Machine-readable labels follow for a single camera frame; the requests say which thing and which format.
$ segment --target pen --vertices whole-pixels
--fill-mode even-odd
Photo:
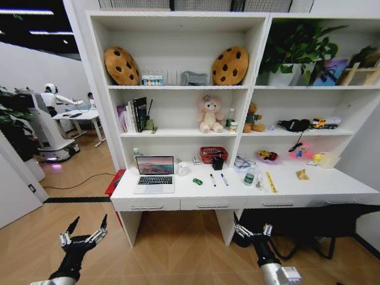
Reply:
[[[223,173],[221,173],[220,176],[221,176],[221,178],[223,179],[224,184],[226,184],[226,186],[228,186],[228,181],[227,181],[227,179],[224,177]]]
[[[214,180],[214,176],[213,176],[213,174],[210,174],[210,177],[211,177],[211,181],[212,181],[213,184],[214,184],[214,187],[216,187],[216,184],[215,184],[215,180]]]

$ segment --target book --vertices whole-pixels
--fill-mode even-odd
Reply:
[[[129,108],[129,104],[125,106],[125,118],[126,118],[126,128],[128,132],[135,132],[134,127],[132,126],[132,118],[131,118],[131,110]]]
[[[124,121],[125,121],[126,132],[131,132],[131,129],[128,127],[128,121],[127,121],[126,117],[127,117],[126,110],[124,110],[123,111],[123,118],[124,118]]]
[[[146,117],[147,117],[147,98],[141,97],[133,99],[135,114],[137,118],[138,132],[142,132],[145,129]]]
[[[136,113],[135,113],[135,106],[134,106],[134,102],[133,100],[132,101],[129,101],[128,104],[131,106],[131,119],[132,119],[132,126],[134,128],[134,131],[135,132],[138,132],[138,128],[137,128],[137,118],[136,118]]]
[[[118,111],[118,118],[120,123],[120,129],[122,132],[126,132],[126,125],[125,125],[125,119],[124,119],[124,110],[125,105],[119,105],[116,107],[116,110]]]

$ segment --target person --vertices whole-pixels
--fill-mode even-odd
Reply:
[[[69,98],[61,96],[57,93],[58,93],[58,88],[56,85],[52,83],[47,83],[45,85],[45,92],[41,93],[42,99],[51,117],[54,117],[55,115],[58,114],[58,112],[55,110],[55,107],[57,106],[57,101],[60,101],[65,104],[71,104],[74,106],[78,106],[83,102],[83,101],[76,101],[76,102],[72,101]]]
[[[87,97],[88,97],[88,101],[90,103],[90,108],[96,109],[95,100],[94,100],[94,96],[93,96],[92,92],[88,92]]]

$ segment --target framed picture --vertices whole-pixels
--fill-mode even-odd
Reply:
[[[322,70],[316,75],[313,86],[335,86],[346,66],[346,59],[334,58],[324,61]]]

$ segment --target ceiling light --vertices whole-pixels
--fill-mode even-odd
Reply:
[[[73,36],[71,31],[29,31],[31,34],[38,34],[42,36]]]
[[[0,9],[3,15],[54,15],[51,10]]]

